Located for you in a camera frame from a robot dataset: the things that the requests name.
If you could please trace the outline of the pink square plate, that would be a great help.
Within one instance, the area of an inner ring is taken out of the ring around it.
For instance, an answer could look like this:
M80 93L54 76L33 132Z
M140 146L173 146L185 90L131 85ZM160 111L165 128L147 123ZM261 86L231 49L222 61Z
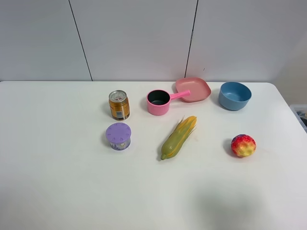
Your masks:
M211 95L211 89L207 82L201 78L181 78L176 81L177 92L190 91L189 96L182 97L185 102L197 102L207 99Z

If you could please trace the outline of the orange drink can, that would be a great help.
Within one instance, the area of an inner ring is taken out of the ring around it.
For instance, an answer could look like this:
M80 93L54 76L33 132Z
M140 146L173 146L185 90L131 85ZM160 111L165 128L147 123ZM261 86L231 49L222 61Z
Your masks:
M130 105L127 94L122 90L112 91L109 94L111 115L115 120L125 120L130 115Z

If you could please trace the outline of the blue bowl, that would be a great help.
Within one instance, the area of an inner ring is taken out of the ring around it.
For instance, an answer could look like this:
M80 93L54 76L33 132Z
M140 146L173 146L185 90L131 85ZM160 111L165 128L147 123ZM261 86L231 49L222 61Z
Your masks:
M225 82L221 85L218 102L227 110L238 111L244 108L252 97L250 89L239 82Z

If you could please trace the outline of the pink toy saucepan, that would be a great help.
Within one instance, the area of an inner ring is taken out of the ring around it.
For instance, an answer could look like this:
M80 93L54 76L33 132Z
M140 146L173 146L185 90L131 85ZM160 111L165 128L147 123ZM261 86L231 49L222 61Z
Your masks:
M190 91L169 94L164 90L153 90L146 96L148 112L155 116L164 115L168 112L172 100L183 98L184 96L190 96Z

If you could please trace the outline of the purple lidded round tin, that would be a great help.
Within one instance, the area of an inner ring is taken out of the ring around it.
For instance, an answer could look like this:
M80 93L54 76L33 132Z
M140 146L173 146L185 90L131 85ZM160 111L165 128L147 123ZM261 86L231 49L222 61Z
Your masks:
M106 138L114 150L125 150L131 143L131 128L126 123L114 123L106 129Z

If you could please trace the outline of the red yellow strawberry ball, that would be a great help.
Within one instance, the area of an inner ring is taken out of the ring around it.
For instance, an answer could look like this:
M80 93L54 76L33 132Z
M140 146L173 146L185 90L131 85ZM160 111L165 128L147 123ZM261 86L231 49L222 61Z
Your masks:
M231 149L237 157L249 157L253 155L256 150L256 142L251 136L240 134L232 139Z

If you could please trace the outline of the toy corn cob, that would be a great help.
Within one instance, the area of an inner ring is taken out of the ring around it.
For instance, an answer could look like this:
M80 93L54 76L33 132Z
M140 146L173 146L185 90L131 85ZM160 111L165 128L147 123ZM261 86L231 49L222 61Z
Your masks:
M190 116L188 118L181 119L174 131L162 145L161 160L170 159L172 157L175 157L179 153L184 142L193 132L196 123L196 116Z

